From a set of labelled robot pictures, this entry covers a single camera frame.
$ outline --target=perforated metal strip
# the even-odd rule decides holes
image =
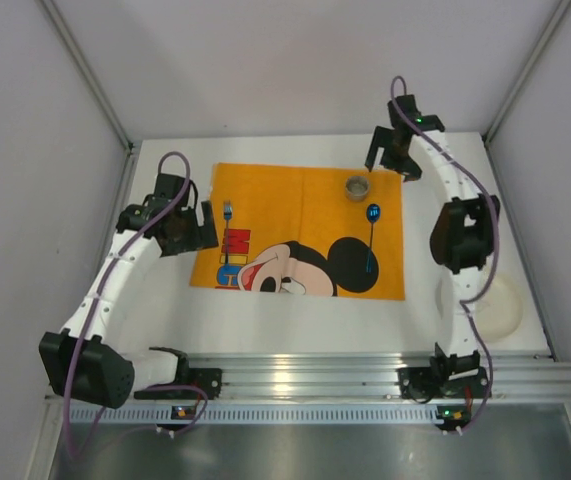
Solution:
[[[124,405],[106,410],[101,423],[189,423],[172,418],[172,405]],[[72,423],[91,423],[98,412],[93,405],[73,405]],[[345,424],[436,424],[431,405],[216,405],[210,404],[199,423],[209,425],[345,425]]]

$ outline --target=gray floor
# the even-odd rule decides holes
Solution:
[[[103,425],[95,450],[127,430]],[[88,429],[75,426],[80,441]],[[171,441],[136,432],[82,464],[59,450],[50,480],[571,480],[561,407],[492,407],[463,437],[431,427],[202,426]]]

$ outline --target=white wall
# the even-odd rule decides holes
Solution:
[[[571,15],[492,153],[559,353],[571,358]]]
[[[0,0],[0,480],[22,478],[38,355],[89,285],[124,154],[33,0]]]
[[[396,74],[484,131],[556,0],[57,0],[135,139],[368,133]]]

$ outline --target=cartoon nose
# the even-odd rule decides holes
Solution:
[[[267,277],[261,283],[261,292],[275,292],[276,291],[276,279],[274,277]]]

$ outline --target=orange placemat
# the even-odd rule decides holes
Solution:
[[[399,175],[225,163],[214,169],[210,199],[221,246],[198,253],[192,286],[404,300]],[[352,175],[370,181],[364,202],[345,196]],[[227,265],[226,200],[233,208]],[[381,207],[381,218],[367,273],[370,203]]]

